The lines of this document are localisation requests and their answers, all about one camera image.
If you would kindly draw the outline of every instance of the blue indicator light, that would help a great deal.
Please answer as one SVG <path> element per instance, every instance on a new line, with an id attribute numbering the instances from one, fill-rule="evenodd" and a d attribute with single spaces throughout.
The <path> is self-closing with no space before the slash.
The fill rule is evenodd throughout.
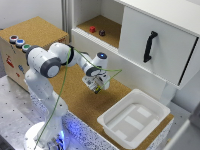
<path id="1" fill-rule="evenodd" d="M 17 42 L 18 42 L 18 43 L 23 43 L 23 42 L 24 42 L 24 40 L 17 40 Z"/>

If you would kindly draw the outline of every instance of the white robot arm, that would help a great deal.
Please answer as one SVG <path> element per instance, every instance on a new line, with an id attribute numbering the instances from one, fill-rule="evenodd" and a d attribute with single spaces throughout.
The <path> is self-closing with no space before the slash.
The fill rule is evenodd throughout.
<path id="1" fill-rule="evenodd" d="M 68 66 L 78 64 L 81 67 L 86 74 L 82 80 L 90 90 L 98 93 L 101 88 L 104 90 L 109 88 L 110 76 L 107 71 L 102 70 L 107 68 L 108 59 L 106 54 L 98 53 L 92 60 L 87 53 L 82 53 L 89 63 L 73 47 L 65 44 L 54 43 L 48 51 L 39 46 L 30 47 L 26 52 L 27 64 L 30 66 L 30 69 L 25 74 L 25 81 L 29 90 L 42 101 L 48 110 L 48 115 L 45 119 L 46 122 L 34 138 L 37 141 L 43 132 L 38 143 L 38 149 L 41 150 L 49 149 L 48 143 L 55 142 L 55 139 L 57 139 L 57 136 L 63 130 L 61 117 L 67 113 L 68 107 L 65 101 L 60 98 L 55 112 L 51 116 L 57 102 L 58 94 L 53 91 L 53 87 L 47 78 L 56 76 L 61 65 L 66 65 L 68 53 L 70 53 Z M 62 149 L 66 149 L 67 147 L 64 143 L 63 140 Z"/>

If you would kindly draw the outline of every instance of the cabinet door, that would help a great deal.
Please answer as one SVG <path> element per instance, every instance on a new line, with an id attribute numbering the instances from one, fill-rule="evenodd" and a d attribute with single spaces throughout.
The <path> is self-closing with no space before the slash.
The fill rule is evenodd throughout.
<path id="1" fill-rule="evenodd" d="M 158 36 L 152 39 L 149 54 L 152 58 L 144 63 L 146 44 L 152 31 Z M 191 34 L 125 7 L 119 53 L 176 85 L 195 41 L 196 37 Z"/>

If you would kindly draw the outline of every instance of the red object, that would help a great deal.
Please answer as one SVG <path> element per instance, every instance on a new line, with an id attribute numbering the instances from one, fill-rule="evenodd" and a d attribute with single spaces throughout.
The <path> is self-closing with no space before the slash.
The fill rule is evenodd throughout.
<path id="1" fill-rule="evenodd" d="M 14 65 L 13 65 L 13 63 L 12 63 L 12 61 L 11 61 L 11 59 L 10 59 L 10 56 L 8 56 L 6 62 L 7 62 L 12 68 L 14 68 Z"/>
<path id="2" fill-rule="evenodd" d="M 90 32 L 94 33 L 96 30 L 95 30 L 95 27 L 94 26 L 91 26 L 90 27 Z"/>
<path id="3" fill-rule="evenodd" d="M 20 77 L 20 75 L 19 75 L 18 73 L 16 73 L 16 75 L 17 75 L 18 77 Z"/>

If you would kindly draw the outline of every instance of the green wire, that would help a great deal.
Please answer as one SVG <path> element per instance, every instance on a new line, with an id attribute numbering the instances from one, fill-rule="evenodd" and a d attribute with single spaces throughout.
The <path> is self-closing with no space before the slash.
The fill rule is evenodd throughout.
<path id="1" fill-rule="evenodd" d="M 75 51 L 77 51 L 89 64 L 91 64 L 93 67 L 96 67 L 96 68 L 98 68 L 98 69 L 100 69 L 100 70 L 104 70 L 104 71 L 110 71 L 110 72 L 115 72 L 115 71 L 118 71 L 116 74 L 114 74 L 108 81 L 106 81 L 105 83 L 104 83 L 104 85 L 102 85 L 101 87 L 100 87 L 100 89 L 102 89 L 111 79 L 113 79 L 116 75 L 118 75 L 121 71 L 122 71 L 122 69 L 118 69 L 118 70 L 108 70 L 108 69 L 103 69 L 103 68 L 99 68 L 99 67 L 97 67 L 97 66 L 95 66 L 94 64 L 92 64 L 81 52 L 79 52 L 78 50 L 76 50 L 76 49 L 74 49 Z"/>
<path id="2" fill-rule="evenodd" d="M 46 129 L 46 127 L 47 127 L 49 121 L 50 121 L 51 118 L 53 117 L 53 114 L 54 114 L 54 112 L 55 112 L 55 110 L 56 110 L 56 107 L 57 107 L 57 105 L 58 105 L 58 101 L 59 101 L 60 96 L 61 96 L 61 94 L 62 94 L 62 90 L 63 90 L 64 84 L 65 84 L 66 75 L 67 75 L 67 65 L 68 65 L 68 60 L 69 60 L 69 53 L 71 54 L 71 49 L 70 49 L 70 51 L 69 51 L 68 54 L 67 54 L 68 56 L 67 56 L 67 64 L 66 64 L 66 68 L 65 68 L 64 80 L 63 80 L 63 83 L 62 83 L 62 87 L 61 87 L 61 90 L 60 90 L 60 93 L 59 93 L 58 99 L 57 99 L 57 101 L 56 101 L 56 105 L 55 105 L 55 107 L 54 107 L 54 109 L 53 109 L 53 112 L 51 113 L 51 116 L 50 116 L 49 120 L 47 121 L 47 123 L 46 123 L 44 129 L 42 130 L 42 133 L 40 134 L 40 136 L 39 136 L 39 138 L 38 138 L 38 140 L 37 140 L 37 143 L 36 143 L 36 145 L 35 145 L 34 150 L 36 149 L 36 147 L 37 147 L 37 145 L 38 145 L 38 142 L 40 141 L 40 138 L 41 138 L 41 136 L 42 136 L 44 130 Z"/>

